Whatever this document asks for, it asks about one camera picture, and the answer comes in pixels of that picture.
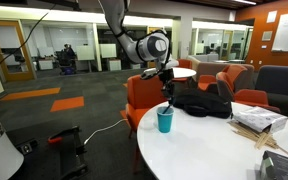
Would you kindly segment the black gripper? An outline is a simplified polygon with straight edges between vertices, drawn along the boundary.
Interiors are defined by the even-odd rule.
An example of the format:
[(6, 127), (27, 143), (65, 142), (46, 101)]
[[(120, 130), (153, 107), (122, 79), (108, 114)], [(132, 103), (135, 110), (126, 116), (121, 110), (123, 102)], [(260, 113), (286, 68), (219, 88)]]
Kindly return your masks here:
[(174, 73), (172, 69), (167, 69), (161, 71), (159, 74), (159, 79), (162, 81), (162, 94), (166, 97), (166, 100), (168, 104), (174, 104), (175, 103), (175, 96), (174, 94), (174, 84), (172, 82), (172, 79), (174, 78)]

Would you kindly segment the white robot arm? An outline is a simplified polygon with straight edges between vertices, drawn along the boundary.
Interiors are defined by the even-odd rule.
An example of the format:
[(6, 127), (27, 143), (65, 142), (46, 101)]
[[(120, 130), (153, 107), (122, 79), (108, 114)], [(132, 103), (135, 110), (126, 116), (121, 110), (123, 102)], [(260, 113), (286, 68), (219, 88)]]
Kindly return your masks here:
[(163, 83), (161, 92), (170, 105), (174, 99), (173, 67), (179, 62), (171, 55), (171, 42), (163, 29), (152, 31), (141, 38), (135, 38), (124, 26), (125, 14), (129, 10), (130, 0), (98, 0), (105, 20), (115, 38), (133, 64), (154, 61), (154, 70), (145, 70), (143, 80), (158, 76)]

